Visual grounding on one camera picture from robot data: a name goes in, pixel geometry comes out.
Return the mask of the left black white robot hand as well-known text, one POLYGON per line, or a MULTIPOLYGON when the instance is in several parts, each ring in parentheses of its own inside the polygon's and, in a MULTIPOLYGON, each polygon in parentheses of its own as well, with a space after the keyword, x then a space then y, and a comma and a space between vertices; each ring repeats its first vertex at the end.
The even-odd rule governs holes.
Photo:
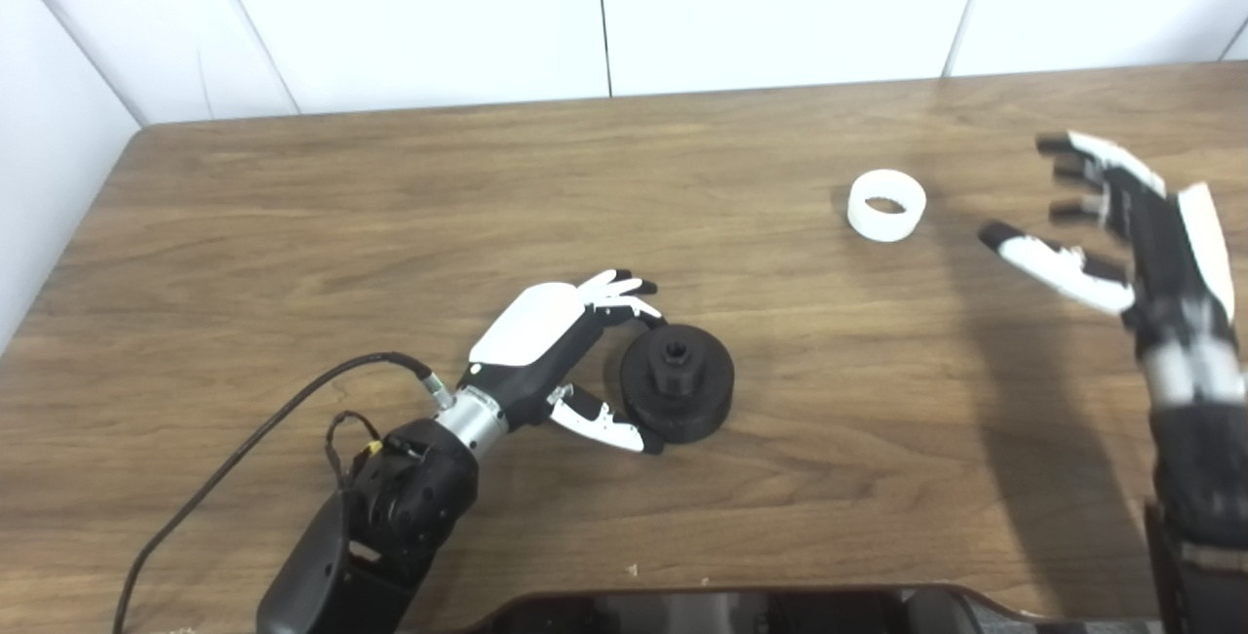
POLYGON ((603 446, 661 456, 665 442, 654 431, 567 379, 607 328, 633 319, 664 326, 664 315, 646 303, 656 292, 628 270, 602 271, 579 286, 553 280, 527 287, 473 344, 436 421, 477 459, 505 434, 545 421, 603 446))

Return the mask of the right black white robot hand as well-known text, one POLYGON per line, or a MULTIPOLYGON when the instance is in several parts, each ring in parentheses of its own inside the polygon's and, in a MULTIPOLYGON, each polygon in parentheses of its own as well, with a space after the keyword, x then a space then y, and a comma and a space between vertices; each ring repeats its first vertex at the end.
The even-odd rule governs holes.
POLYGON ((1119 144, 1080 132, 1041 135, 1056 180, 1087 193, 1050 207, 1052 223, 1093 223, 1129 247, 1128 263, 1045 240, 1001 220, 978 228, 998 258, 1075 303, 1123 319, 1138 339, 1211 333, 1234 339, 1229 247, 1208 183, 1168 188, 1119 144))

